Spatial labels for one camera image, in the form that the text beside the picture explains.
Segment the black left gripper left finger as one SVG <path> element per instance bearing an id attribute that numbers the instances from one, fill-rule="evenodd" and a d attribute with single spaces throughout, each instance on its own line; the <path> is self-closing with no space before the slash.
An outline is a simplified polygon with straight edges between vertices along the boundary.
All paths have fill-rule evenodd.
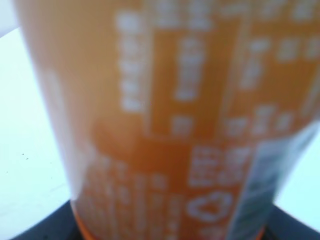
<path id="1" fill-rule="evenodd" d="M 70 201 L 50 213 L 42 207 L 11 212 L 0 218 L 2 240 L 82 240 Z"/>

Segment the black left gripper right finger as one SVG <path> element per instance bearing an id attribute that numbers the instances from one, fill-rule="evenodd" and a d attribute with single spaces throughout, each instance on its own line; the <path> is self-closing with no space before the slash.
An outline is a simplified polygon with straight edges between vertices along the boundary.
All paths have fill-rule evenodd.
<path id="1" fill-rule="evenodd" d="M 262 240 L 320 240 L 320 233 L 274 205 Z"/>

